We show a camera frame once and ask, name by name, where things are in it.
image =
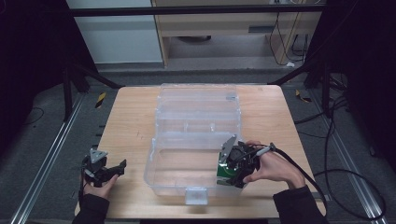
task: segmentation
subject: person's right hand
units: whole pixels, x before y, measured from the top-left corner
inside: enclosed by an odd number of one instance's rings
[[[91,185],[91,183],[87,183],[87,181],[84,178],[84,195],[85,194],[92,194],[104,199],[108,199],[108,194],[110,193],[111,188],[114,186],[114,184],[117,181],[117,178],[119,178],[118,175],[113,175],[111,179],[103,185],[101,188],[97,188]]]
[[[261,143],[259,141],[247,141],[245,144],[254,147]],[[246,176],[244,182],[248,183],[259,179],[285,181],[289,189],[299,189],[305,186],[305,178],[301,172],[272,151],[268,151],[260,156],[260,169]]]

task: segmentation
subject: wire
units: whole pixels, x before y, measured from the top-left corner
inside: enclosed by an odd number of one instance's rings
[[[304,61],[304,60],[305,60],[305,55],[306,55],[306,52],[307,52],[307,49],[308,49],[308,35],[305,35],[305,40],[304,40],[304,47],[303,47],[303,49],[294,49],[294,46],[295,46],[295,43],[296,43],[298,37],[299,37],[299,35],[296,35],[296,36],[294,37],[293,44],[291,45],[291,52],[292,52],[295,56],[303,57],[303,61]]]
[[[346,91],[347,90],[347,86],[344,84],[344,80],[342,78],[343,77],[341,76],[341,81],[340,81],[337,78],[335,78],[332,75],[330,75],[330,81],[332,81],[334,83],[336,88],[341,90],[341,91]]]
[[[255,145],[255,147],[267,147],[267,146],[265,146],[265,145]],[[260,150],[262,150],[262,149],[261,149],[261,148],[258,148],[258,149],[256,149],[256,150],[249,151],[248,153],[243,154],[243,155],[241,155],[240,157],[238,157],[238,158],[236,158],[235,160],[233,160],[233,161],[230,163],[230,165],[231,165],[231,166],[235,166],[238,162],[240,162],[240,161],[241,161],[242,159],[244,159],[245,157],[247,157],[247,156],[249,156],[249,155],[251,155],[251,154],[257,153],[257,152],[260,151]]]
[[[24,123],[23,125],[29,125],[29,124],[36,123],[36,122],[38,122],[41,118],[43,118],[43,116],[44,116],[44,110],[43,110],[42,108],[40,108],[40,107],[33,107],[32,109],[40,110],[40,111],[41,111],[41,115],[38,117],[38,119],[35,119],[35,120],[33,120],[33,121]]]
[[[340,107],[346,105],[346,104],[341,105],[341,103],[344,103],[345,101],[346,101],[346,100],[343,100],[343,101],[338,102],[337,104],[335,104],[334,109],[336,110],[336,109],[338,109],[338,108],[340,108]],[[296,120],[296,121],[294,121],[294,124],[306,123],[306,122],[308,122],[309,120],[316,119],[316,118],[318,118],[318,117],[320,117],[321,115],[324,115],[324,114],[325,114],[324,112],[320,112],[320,113],[318,113],[318,114],[316,114],[316,115],[312,115],[312,116],[310,116],[310,117],[308,117],[308,118]]]
[[[362,175],[358,175],[358,174],[356,174],[354,172],[348,171],[348,170],[335,169],[337,172],[341,172],[342,171],[342,172],[351,173],[353,175],[357,175],[358,177],[363,178],[373,189],[375,189],[375,191],[378,193],[378,195],[381,198],[381,201],[383,203],[382,213],[379,216],[377,216],[377,217],[365,217],[365,216],[362,216],[362,215],[357,214],[355,212],[352,212],[350,209],[347,209],[343,204],[341,204],[337,200],[337,198],[334,196],[334,193],[332,192],[332,188],[331,188],[331,185],[329,183],[328,173],[335,172],[335,171],[332,171],[332,170],[328,169],[328,149],[329,149],[329,140],[330,140],[330,136],[331,136],[331,133],[332,133],[332,129],[335,129],[335,124],[334,124],[334,111],[335,111],[335,108],[336,108],[336,101],[334,101],[333,106],[332,106],[331,116],[330,116],[331,123],[330,123],[329,131],[327,132],[327,136],[326,136],[326,143],[325,143],[325,148],[324,148],[324,171],[321,172],[320,174],[324,174],[325,175],[326,187],[327,187],[327,189],[329,191],[329,194],[332,196],[332,199],[341,208],[343,208],[346,212],[348,212],[350,215],[352,215],[354,217],[358,217],[358,218],[363,219],[363,220],[367,220],[367,221],[378,220],[378,219],[382,218],[385,215],[386,211],[387,211],[386,202],[385,202],[385,199],[382,197],[381,193],[379,192],[379,190],[374,186],[374,184],[372,184],[370,181],[368,181],[367,178],[363,177]]]
[[[308,135],[308,136],[311,136],[311,137],[316,137],[316,138],[326,138],[325,136],[317,136],[317,135],[313,135],[313,134],[310,134],[310,133],[303,133],[303,132],[300,132],[300,131],[298,131],[297,133],[301,133],[301,134],[305,134],[305,135]]]
[[[266,145],[254,145],[254,147],[267,147],[267,146]],[[326,217],[327,216],[327,201],[324,196],[323,190],[320,188],[320,186],[315,182],[314,179],[312,179],[311,176],[309,176],[309,174],[306,173],[306,171],[303,168],[301,168],[301,166],[299,166],[297,164],[297,162],[295,162],[288,154],[286,154],[286,152],[284,152],[283,150],[281,150],[280,148],[277,148],[277,147],[273,147],[271,150],[276,152],[277,154],[281,155],[288,162],[290,162],[294,167],[296,167],[303,174],[303,176],[312,184],[312,186],[315,187],[315,189],[318,191],[320,198],[323,201],[323,205],[326,209],[326,215],[325,215],[325,217]]]
[[[335,28],[332,29],[332,31],[324,37],[324,40],[321,42],[321,45],[319,45],[315,50],[311,50],[309,52],[312,52],[309,54],[309,57],[306,57],[306,59],[304,60],[304,64],[308,64],[307,62],[309,62],[310,60],[313,61],[313,63],[316,63],[316,61],[314,61],[317,58],[321,58],[321,56],[323,55],[318,55],[325,47],[328,48],[329,47],[329,43],[331,42],[331,40],[335,37],[335,35],[337,34],[337,32],[341,29],[341,27],[343,26],[343,24],[346,22],[346,20],[349,18],[349,16],[352,14],[353,10],[355,9],[356,5],[359,3],[360,0],[355,0],[354,3],[352,3],[352,7],[350,7],[350,10],[346,13],[346,15],[344,16],[344,18],[341,19],[341,21],[336,24]],[[278,83],[277,85],[279,85],[279,83],[284,83],[286,81],[288,81],[288,79],[290,79],[290,75],[292,77],[295,77],[298,75],[298,73],[301,73],[305,70],[306,68],[304,66],[302,66],[301,68],[298,68],[294,73],[291,72],[291,74],[288,74],[282,78],[279,78],[276,81],[271,82],[270,84],[275,84]]]
[[[280,14],[279,12],[276,13],[276,22],[275,22],[275,25],[274,25],[274,29],[273,29],[273,31],[272,31],[271,34],[270,34],[270,38],[269,38],[269,41],[270,41],[270,49],[271,49],[271,51],[272,51],[272,53],[273,53],[273,55],[274,55],[274,57],[275,57],[275,52],[274,52],[274,49],[272,48],[272,36],[273,36],[274,30],[277,29],[277,32],[278,32],[278,34],[279,34],[280,42],[282,43],[283,53],[285,54],[285,56],[286,56],[292,63],[301,62],[303,59],[301,59],[301,60],[293,60],[293,59],[291,59],[291,58],[289,57],[288,53],[286,52],[285,42],[283,41],[282,34],[280,33],[280,29],[279,29],[279,14]],[[296,24],[296,20],[294,20],[294,23],[293,23],[293,26],[291,27],[291,29],[294,28],[295,24]],[[276,63],[277,63],[278,65],[286,65],[286,63],[280,63],[280,62],[278,62],[277,59],[276,59],[276,57],[275,57],[275,61],[276,61]]]

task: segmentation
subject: white wall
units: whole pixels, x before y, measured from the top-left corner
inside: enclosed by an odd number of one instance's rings
[[[70,8],[151,7],[149,0],[66,0]],[[161,63],[153,16],[76,17],[95,63]]]

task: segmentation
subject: clear plastic container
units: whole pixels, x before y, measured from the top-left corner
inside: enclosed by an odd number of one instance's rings
[[[221,145],[241,136],[235,85],[164,84],[155,121],[144,178],[156,194],[186,196],[186,204],[240,194],[216,183]]]

